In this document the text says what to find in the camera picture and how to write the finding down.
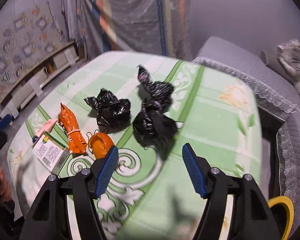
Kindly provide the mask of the person's left hand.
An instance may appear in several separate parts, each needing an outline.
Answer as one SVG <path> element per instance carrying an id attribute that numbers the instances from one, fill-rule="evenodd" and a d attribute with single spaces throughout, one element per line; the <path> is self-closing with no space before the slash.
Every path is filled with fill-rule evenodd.
<path id="1" fill-rule="evenodd" d="M 12 189 L 1 167 L 0 167 L 0 200 L 2 202 L 9 202 L 10 200 L 12 200 Z"/>

